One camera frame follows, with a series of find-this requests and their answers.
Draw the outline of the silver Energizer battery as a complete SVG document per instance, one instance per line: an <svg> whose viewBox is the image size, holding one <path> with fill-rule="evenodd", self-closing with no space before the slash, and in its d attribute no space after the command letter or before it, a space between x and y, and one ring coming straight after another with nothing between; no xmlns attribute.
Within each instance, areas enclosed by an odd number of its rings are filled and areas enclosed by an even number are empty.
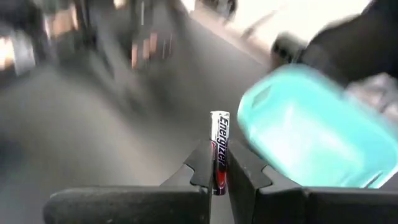
<svg viewBox="0 0 398 224"><path fill-rule="evenodd" d="M211 111L210 143L213 150L213 194L226 192L229 112Z"/></svg>

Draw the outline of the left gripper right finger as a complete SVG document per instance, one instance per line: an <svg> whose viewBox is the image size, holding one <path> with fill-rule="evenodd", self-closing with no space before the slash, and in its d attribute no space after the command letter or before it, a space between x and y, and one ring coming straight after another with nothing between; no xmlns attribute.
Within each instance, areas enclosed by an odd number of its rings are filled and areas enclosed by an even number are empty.
<svg viewBox="0 0 398 224"><path fill-rule="evenodd" d="M303 187L236 141L227 178L236 224L398 224L398 192Z"/></svg>

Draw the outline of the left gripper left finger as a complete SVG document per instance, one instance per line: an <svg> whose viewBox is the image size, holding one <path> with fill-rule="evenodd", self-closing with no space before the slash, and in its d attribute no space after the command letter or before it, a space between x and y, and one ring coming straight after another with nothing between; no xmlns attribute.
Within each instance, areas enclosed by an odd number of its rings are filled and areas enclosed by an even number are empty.
<svg viewBox="0 0 398 224"><path fill-rule="evenodd" d="M210 224L213 148L202 141L160 186L79 187L53 194L45 224Z"/></svg>

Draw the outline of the teal plastic bin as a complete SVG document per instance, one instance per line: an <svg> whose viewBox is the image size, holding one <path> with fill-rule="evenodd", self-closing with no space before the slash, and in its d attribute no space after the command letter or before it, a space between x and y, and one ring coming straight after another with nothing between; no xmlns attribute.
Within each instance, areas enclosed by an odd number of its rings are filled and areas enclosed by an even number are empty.
<svg viewBox="0 0 398 224"><path fill-rule="evenodd" d="M284 65L242 96L252 148L302 186L378 189L398 174L398 128L306 65Z"/></svg>

